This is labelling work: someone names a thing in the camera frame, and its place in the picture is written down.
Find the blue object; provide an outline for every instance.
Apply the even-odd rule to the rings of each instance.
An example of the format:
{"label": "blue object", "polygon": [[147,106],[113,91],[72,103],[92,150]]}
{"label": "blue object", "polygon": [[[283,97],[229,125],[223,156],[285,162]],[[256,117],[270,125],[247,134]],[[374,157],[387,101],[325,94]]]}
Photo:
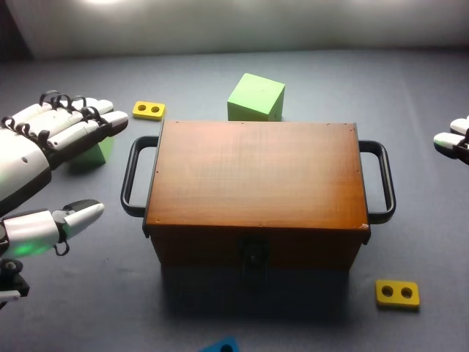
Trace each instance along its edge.
{"label": "blue object", "polygon": [[240,350],[237,347],[236,340],[233,337],[229,337],[203,350],[200,350],[200,352],[240,352]]}

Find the robotic hand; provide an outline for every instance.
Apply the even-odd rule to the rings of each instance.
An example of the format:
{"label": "robotic hand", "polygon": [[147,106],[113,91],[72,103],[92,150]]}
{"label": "robotic hand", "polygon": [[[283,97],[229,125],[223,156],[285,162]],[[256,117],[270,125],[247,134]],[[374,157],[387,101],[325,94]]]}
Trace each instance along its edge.
{"label": "robotic hand", "polygon": [[[17,208],[51,181],[51,171],[115,136],[128,125],[128,116],[113,111],[108,100],[81,96],[70,99],[47,92],[34,104],[0,122],[0,216]],[[0,219],[0,309],[6,301],[27,296],[29,286],[19,275],[15,258],[55,248],[59,256],[67,240],[97,220],[104,205],[81,200],[50,212],[36,210]],[[58,243],[65,249],[59,253]]]}

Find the wooden lid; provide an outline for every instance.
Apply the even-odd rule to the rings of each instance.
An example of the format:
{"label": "wooden lid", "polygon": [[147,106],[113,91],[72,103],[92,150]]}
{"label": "wooden lid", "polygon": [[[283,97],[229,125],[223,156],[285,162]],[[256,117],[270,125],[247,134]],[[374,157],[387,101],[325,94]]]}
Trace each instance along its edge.
{"label": "wooden lid", "polygon": [[165,121],[146,225],[368,232],[355,129]]}

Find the green foam block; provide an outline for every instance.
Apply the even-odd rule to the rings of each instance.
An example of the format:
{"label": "green foam block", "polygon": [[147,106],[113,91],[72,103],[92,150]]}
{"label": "green foam block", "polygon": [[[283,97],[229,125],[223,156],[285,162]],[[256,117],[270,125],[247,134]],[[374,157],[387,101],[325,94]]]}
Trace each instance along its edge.
{"label": "green foam block", "polygon": [[245,73],[228,99],[229,121],[281,121],[285,84]]}
{"label": "green foam block", "polygon": [[85,153],[80,154],[74,158],[70,165],[73,167],[94,167],[103,165],[109,159],[111,155],[112,146],[114,145],[114,138],[108,137],[102,142],[96,144],[91,149],[88,149]]}

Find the white backdrop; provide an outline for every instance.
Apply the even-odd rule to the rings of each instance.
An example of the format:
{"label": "white backdrop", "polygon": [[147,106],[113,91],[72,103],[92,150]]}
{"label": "white backdrop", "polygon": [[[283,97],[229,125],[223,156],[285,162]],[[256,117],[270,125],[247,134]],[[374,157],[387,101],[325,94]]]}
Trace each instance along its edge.
{"label": "white backdrop", "polygon": [[7,0],[35,57],[469,44],[469,0]]}

